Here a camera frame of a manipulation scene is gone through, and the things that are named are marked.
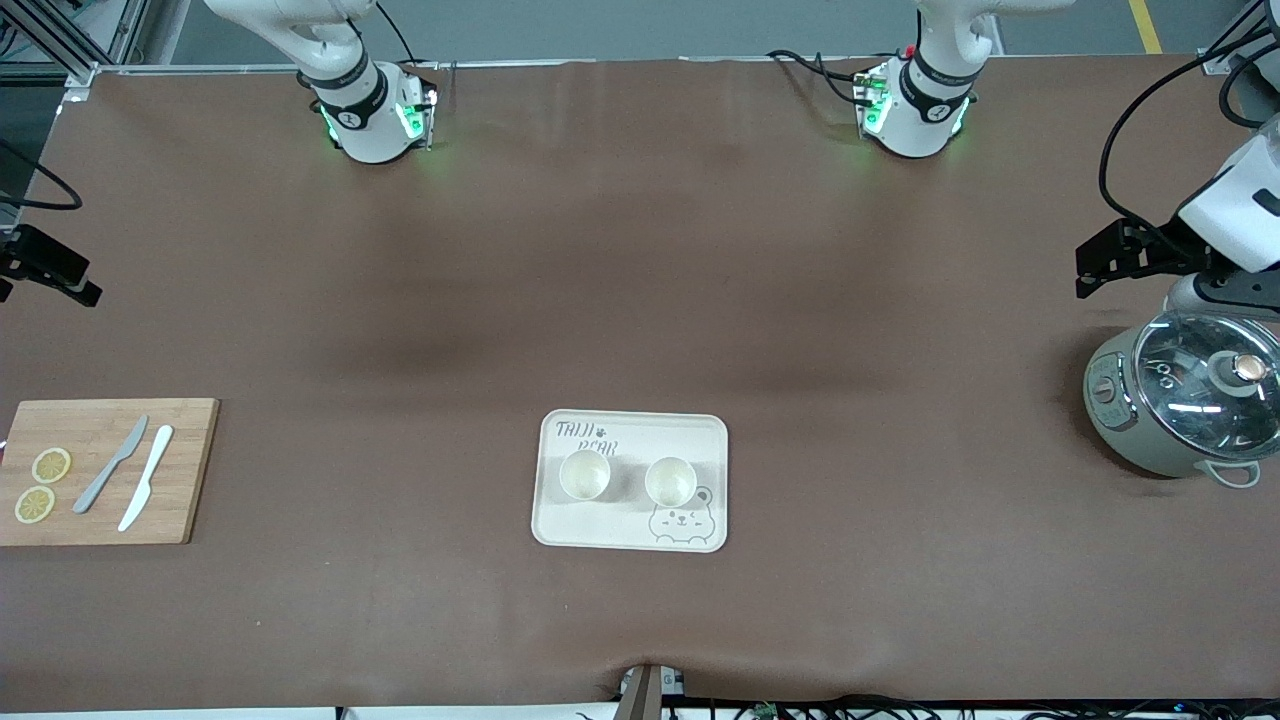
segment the cup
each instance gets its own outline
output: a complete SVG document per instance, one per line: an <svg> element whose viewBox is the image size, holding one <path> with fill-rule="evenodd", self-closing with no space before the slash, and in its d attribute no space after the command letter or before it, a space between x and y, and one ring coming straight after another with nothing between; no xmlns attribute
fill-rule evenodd
<svg viewBox="0 0 1280 720"><path fill-rule="evenodd" d="M594 450L579 450L561 464L561 487L573 500L595 500L609 487L609 460Z"/></svg>
<svg viewBox="0 0 1280 720"><path fill-rule="evenodd" d="M694 498L698 489L698 473L694 466L680 457L663 457L644 474L644 489L663 507L680 507Z"/></svg>

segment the white knife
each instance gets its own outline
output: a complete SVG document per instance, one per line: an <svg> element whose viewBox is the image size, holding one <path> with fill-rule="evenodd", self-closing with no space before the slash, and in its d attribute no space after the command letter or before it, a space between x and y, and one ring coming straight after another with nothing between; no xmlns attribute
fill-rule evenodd
<svg viewBox="0 0 1280 720"><path fill-rule="evenodd" d="M120 519L120 527L116 530L122 533L128 530L129 525L138 519L147 500L151 498L151 475L155 474L156 465L160 464L160 457L164 455L164 450L169 447L169 438L172 437L173 425L160 425L160 429L156 430L156 438L151 441L151 455L147 456L147 466L142 469L142 478L138 480L138 489L133 491L133 500L129 501L129 509L124 511L124 518Z"/></svg>

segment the pot lid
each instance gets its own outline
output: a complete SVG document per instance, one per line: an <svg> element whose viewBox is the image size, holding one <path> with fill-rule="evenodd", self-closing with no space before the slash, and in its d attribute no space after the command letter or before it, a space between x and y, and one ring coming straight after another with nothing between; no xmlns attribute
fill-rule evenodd
<svg viewBox="0 0 1280 720"><path fill-rule="evenodd" d="M1164 313L1134 347L1138 395L1166 430L1224 460L1280 450L1280 345L1262 325Z"/></svg>

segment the brown table surface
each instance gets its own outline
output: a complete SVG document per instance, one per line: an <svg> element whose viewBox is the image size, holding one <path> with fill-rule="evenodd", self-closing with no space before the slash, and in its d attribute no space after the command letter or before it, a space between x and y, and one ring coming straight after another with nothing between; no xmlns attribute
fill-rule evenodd
<svg viewBox="0 0 1280 720"><path fill-rule="evenodd" d="M223 406L189 546L0 552L0 707L588 701L641 661L713 696L1280 693L1280 477L1143 477L1078 397L1169 287L1079 301L1073 250L1179 61L993 61L920 161L767 63L462 70L385 167L289 76L100 77L46 151L86 206L28 222L105 295L15 288L0 420ZM1135 118L1121 199L1167 218L1240 142L1217 83ZM723 418L724 548L538 544L556 407Z"/></svg>

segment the tray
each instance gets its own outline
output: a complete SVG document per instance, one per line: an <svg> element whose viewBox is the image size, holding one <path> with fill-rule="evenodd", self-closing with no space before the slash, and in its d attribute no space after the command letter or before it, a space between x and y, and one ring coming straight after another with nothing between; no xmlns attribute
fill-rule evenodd
<svg viewBox="0 0 1280 720"><path fill-rule="evenodd" d="M609 486L594 501L559 484L561 464L579 450L609 460ZM668 456L698 473L694 500L676 509L644 486L649 464ZM728 428L714 415L553 410L538 442L531 527L549 546L716 552L728 538Z"/></svg>

